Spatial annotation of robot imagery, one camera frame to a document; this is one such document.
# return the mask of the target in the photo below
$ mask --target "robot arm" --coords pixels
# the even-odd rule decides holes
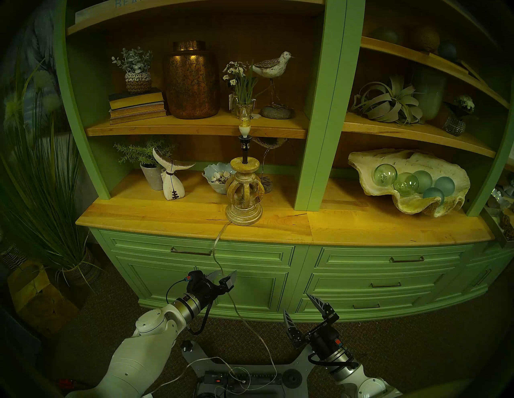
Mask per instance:
[[[134,334],[116,349],[107,374],[98,386],[72,392],[67,397],[140,398],[161,374],[177,335],[203,308],[234,287],[236,272],[215,285],[214,279],[219,274],[220,271],[216,271],[206,277],[201,271],[190,272],[185,279],[189,281],[187,292],[182,297],[139,317]]]
[[[323,322],[304,335],[297,329],[289,314],[284,310],[287,336],[293,346],[300,348],[305,344],[311,345],[313,353],[308,357],[309,362],[324,366],[336,384],[344,386],[343,398],[393,398],[400,396],[401,392],[391,387],[381,378],[367,377],[364,374],[362,364],[343,345],[339,332],[332,327],[339,316],[330,304],[310,294],[307,294],[307,296],[321,313]]]

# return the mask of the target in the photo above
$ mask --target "green glass ball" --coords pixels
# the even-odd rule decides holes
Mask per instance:
[[[432,176],[429,172],[426,172],[425,170],[418,170],[412,174],[414,174],[419,181],[419,186],[416,191],[417,193],[422,194],[432,186]]]
[[[455,183],[450,177],[439,177],[434,184],[445,196],[450,196],[455,191]]]
[[[401,173],[393,184],[393,188],[402,196],[411,196],[419,187],[417,177],[412,173]]]
[[[398,172],[391,164],[381,164],[373,172],[373,182],[379,186],[389,186],[396,181]]]
[[[423,192],[423,199],[426,198],[435,198],[436,196],[439,196],[441,198],[441,204],[445,202],[445,195],[443,194],[443,191],[441,191],[439,188],[436,188],[435,186],[428,188],[425,192]]]

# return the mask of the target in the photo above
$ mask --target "white flower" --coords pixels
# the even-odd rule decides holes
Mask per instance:
[[[45,87],[53,86],[52,76],[46,70],[38,70],[34,72],[34,76],[32,78],[34,79],[34,86],[36,89],[43,89]]]
[[[52,113],[53,111],[59,109],[61,106],[61,97],[57,94],[49,94],[42,99],[43,107],[46,109],[48,113]]]

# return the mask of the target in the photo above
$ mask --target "green cabinet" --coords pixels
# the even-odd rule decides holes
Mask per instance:
[[[146,307],[166,304],[169,286],[191,270],[219,270],[213,241],[91,229],[109,258]],[[495,242],[413,248],[322,247],[219,241],[224,273],[237,271],[231,292],[250,320],[318,321],[307,297],[329,301],[341,320],[370,320],[447,307],[487,291],[514,256]],[[169,301],[185,292],[179,283]],[[237,318],[228,295],[212,316]]]

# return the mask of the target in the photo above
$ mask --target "potted plant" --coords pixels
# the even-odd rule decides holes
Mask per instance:
[[[255,107],[253,88],[258,79],[252,75],[252,69],[253,65],[248,66],[242,62],[232,61],[223,70],[226,74],[222,79],[227,82],[227,85],[233,91],[232,98],[235,97],[236,116],[238,118],[241,117],[242,110],[251,116]]]
[[[466,131],[465,120],[473,116],[475,110],[475,104],[470,96],[461,95],[455,98],[453,104],[449,102],[444,103],[449,112],[446,116],[443,130],[452,134],[453,136],[459,137],[464,131]]]
[[[141,94],[152,88],[152,77],[148,70],[152,63],[152,52],[144,52],[141,47],[133,48],[130,51],[123,48],[121,51],[123,59],[111,57],[113,64],[118,65],[125,71],[125,82],[127,91],[132,94]]]
[[[148,139],[143,145],[114,144],[114,148],[123,154],[120,163],[139,163],[148,184],[156,191],[162,191],[162,167],[153,155],[153,149],[157,148],[161,154],[167,157],[173,156],[176,144],[166,143],[164,140]]]
[[[0,219],[23,255],[56,270],[58,279],[62,275],[75,285],[91,283],[100,269],[86,247],[85,230],[75,224],[80,155],[60,98],[49,89],[51,81],[35,78],[44,75],[34,75],[38,67],[24,80],[16,63],[12,93],[5,101]],[[33,76],[32,117],[25,121],[25,93]]]

